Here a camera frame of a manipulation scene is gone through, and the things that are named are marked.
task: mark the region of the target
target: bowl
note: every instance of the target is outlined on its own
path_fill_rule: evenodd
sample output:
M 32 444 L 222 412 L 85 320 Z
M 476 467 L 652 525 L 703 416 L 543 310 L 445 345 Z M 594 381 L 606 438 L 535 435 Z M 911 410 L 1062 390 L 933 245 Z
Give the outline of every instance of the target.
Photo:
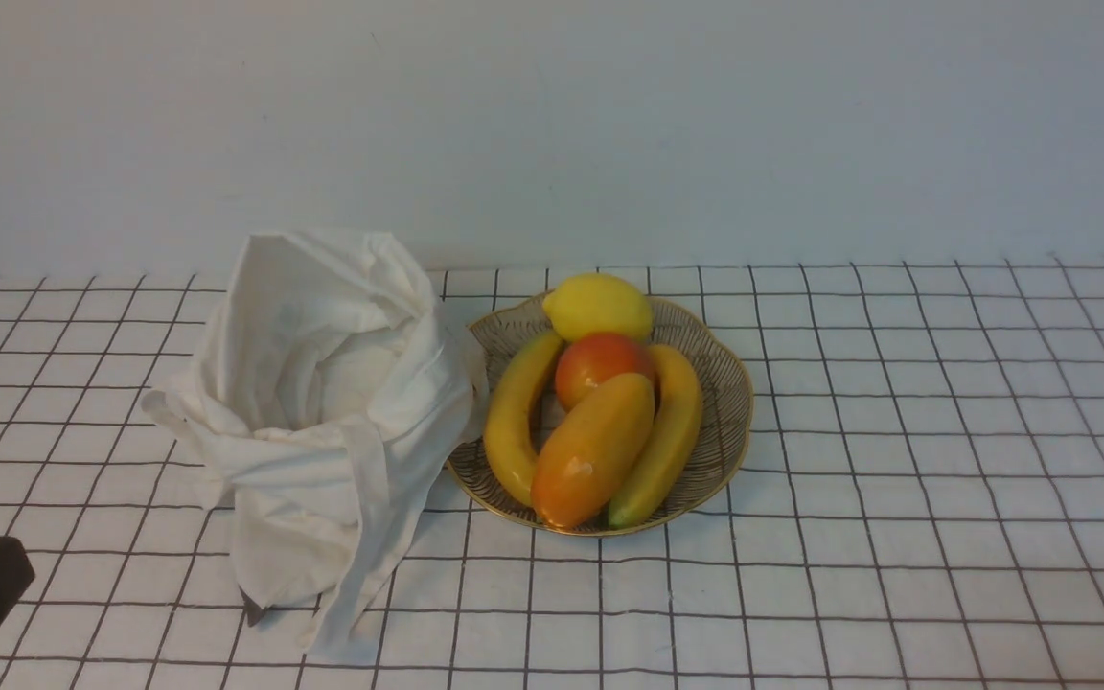
M 510 359 L 527 341 L 552 329 L 542 307 L 543 297 L 548 294 L 537 294 L 509 309 L 491 311 L 469 327 L 486 352 L 488 384 L 491 388 L 496 388 Z M 549 527 L 539 521 L 531 508 L 505 492 L 488 468 L 482 440 L 458 446 L 447 463 L 454 479 L 475 502 L 503 519 L 527 527 L 562 534 L 609 537 L 641 532 L 664 524 L 701 506 L 731 481 L 744 463 L 749 448 L 754 410 L 749 370 L 692 311 L 658 297 L 649 297 L 649 300 L 654 309 L 650 342 L 673 346 L 683 352 L 697 371 L 702 393 L 701 435 L 662 505 L 643 523 L 622 529 L 608 527 L 606 511 L 573 529 Z M 533 420 L 533 432 L 546 437 L 546 433 L 551 432 L 549 427 L 555 427 L 551 421 L 556 415 L 563 415 L 563 411 L 549 384 L 541 414 Z M 537 447 L 540 440 L 535 438 Z

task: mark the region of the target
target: lemon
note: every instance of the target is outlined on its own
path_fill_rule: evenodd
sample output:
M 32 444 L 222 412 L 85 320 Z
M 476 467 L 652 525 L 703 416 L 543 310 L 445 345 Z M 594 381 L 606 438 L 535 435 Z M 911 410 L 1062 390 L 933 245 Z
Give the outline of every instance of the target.
M 654 311 L 645 294 L 604 273 L 566 279 L 543 298 L 543 314 L 552 319 L 556 333 L 571 342 L 601 331 L 645 340 L 654 328 Z

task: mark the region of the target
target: grid tablecloth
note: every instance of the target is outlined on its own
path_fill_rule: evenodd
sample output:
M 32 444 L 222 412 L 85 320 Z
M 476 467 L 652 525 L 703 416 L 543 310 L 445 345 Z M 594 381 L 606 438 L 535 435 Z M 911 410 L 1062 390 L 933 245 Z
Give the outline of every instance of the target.
M 1104 687 L 1104 261 L 602 269 L 744 359 L 744 467 L 636 535 L 447 476 L 347 665 L 244 624 L 229 514 L 136 410 L 222 280 L 0 279 L 0 533 L 39 576 L 0 687 Z M 578 269 L 435 274 L 471 319 Z

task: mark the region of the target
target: gold rim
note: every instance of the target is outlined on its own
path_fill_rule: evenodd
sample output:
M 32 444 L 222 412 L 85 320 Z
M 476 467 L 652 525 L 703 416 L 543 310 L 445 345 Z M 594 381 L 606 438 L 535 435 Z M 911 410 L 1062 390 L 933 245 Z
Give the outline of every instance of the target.
M 477 327 L 481 327 L 484 326 L 484 323 L 489 322 L 491 319 L 496 319 L 499 316 L 509 314 L 509 311 L 519 309 L 529 309 L 531 301 L 542 300 L 542 298 L 546 297 L 548 294 L 551 294 L 551 291 L 535 294 L 533 297 L 527 297 L 526 300 L 519 301 L 518 305 L 491 311 L 490 314 L 476 319 L 468 328 L 469 330 L 473 331 L 473 337 L 474 337 Z M 735 475 L 740 471 L 740 468 L 744 466 L 744 457 L 747 457 L 749 446 L 751 445 L 752 442 L 752 420 L 753 415 L 755 414 L 755 390 L 752 385 L 752 374 L 749 373 L 749 368 L 744 367 L 744 362 L 740 358 L 737 358 L 736 354 L 730 348 L 728 348 L 728 346 L 723 344 L 723 342 L 720 341 L 718 337 L 714 336 L 714 332 L 710 330 L 708 323 L 705 323 L 704 320 L 701 320 L 697 315 L 692 314 L 691 310 L 684 309 L 684 307 L 680 307 L 675 301 L 664 300 L 664 298 L 661 297 L 647 296 L 647 298 L 650 301 L 658 302 L 658 305 L 665 307 L 666 309 L 679 311 L 679 314 L 683 316 L 686 319 L 691 320 L 691 322 L 697 323 L 698 327 L 701 327 L 702 336 L 709 337 L 709 340 L 713 342 L 713 346 L 716 346 L 719 350 L 722 350 L 724 357 L 731 359 L 733 365 L 735 365 L 736 369 L 744 376 L 744 383 L 747 384 L 747 393 L 749 393 L 746 396 L 747 405 L 745 405 L 745 411 L 744 411 L 745 415 L 747 416 L 747 420 L 745 420 L 744 423 L 745 427 L 744 439 L 742 439 L 741 445 L 739 447 L 739 459 L 736 459 L 735 461 L 735 467 L 731 468 L 726 473 L 726 475 L 722 477 L 722 480 L 719 481 L 716 486 L 714 486 L 713 489 L 705 490 L 705 492 L 702 492 L 699 498 L 693 498 L 692 501 L 689 501 L 687 505 L 678 508 L 678 510 L 671 511 L 662 516 L 651 517 L 651 519 L 647 519 L 647 521 L 644 521 L 640 524 L 635 524 L 633 527 L 625 527 L 618 529 L 612 529 L 612 528 L 596 529 L 592 530 L 592 532 L 574 532 L 574 530 L 556 529 L 554 527 L 549 527 L 548 524 L 543 524 L 538 520 L 524 519 L 524 517 L 512 514 L 512 512 L 496 507 L 493 503 L 491 503 L 491 501 L 488 501 L 487 498 L 481 497 L 481 495 L 478 495 L 476 490 L 471 489 L 471 486 L 468 486 L 468 482 L 466 482 L 463 479 L 463 477 L 459 476 L 459 471 L 457 471 L 457 468 L 454 466 L 454 463 L 447 461 L 447 468 L 448 470 L 450 470 L 450 476 L 454 477 L 455 484 L 459 485 L 460 488 L 464 490 L 464 492 L 466 492 L 466 495 L 468 495 L 468 497 L 470 497 L 473 501 L 485 507 L 488 512 L 500 516 L 502 517 L 502 519 L 508 519 L 509 521 L 512 521 L 512 523 L 531 527 L 534 529 L 542 529 L 544 530 L 544 532 L 565 534 L 569 537 L 617 537 L 622 534 L 634 534 L 638 532 L 644 532 L 644 530 L 669 523 L 669 521 L 675 520 L 679 516 L 682 516 L 689 511 L 696 510 L 696 508 L 701 507 L 702 505 L 708 502 L 711 498 L 716 497 L 720 490 L 726 488 L 726 486 L 731 482 L 731 480 L 735 479 Z M 716 396 L 714 397 L 714 407 L 716 414 L 718 412 Z M 481 440 L 473 440 L 469 443 L 465 443 L 465 445 L 459 446 L 459 448 L 464 448 L 465 446 L 471 446 L 471 445 L 476 446 L 474 455 L 476 455 L 477 458 L 479 457 L 479 455 L 482 455 L 484 447 Z M 722 436 L 719 437 L 719 445 L 720 446 L 722 445 Z

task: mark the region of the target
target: white fabric bag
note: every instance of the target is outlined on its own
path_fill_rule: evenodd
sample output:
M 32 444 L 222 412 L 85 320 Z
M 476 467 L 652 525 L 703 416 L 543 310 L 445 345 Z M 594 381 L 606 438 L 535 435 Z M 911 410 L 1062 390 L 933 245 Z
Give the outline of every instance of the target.
M 484 350 L 415 258 L 384 233 L 316 231 L 251 236 L 192 363 L 141 410 L 203 464 L 203 508 L 236 508 L 242 593 L 325 593 L 297 643 L 335 658 L 487 403 Z

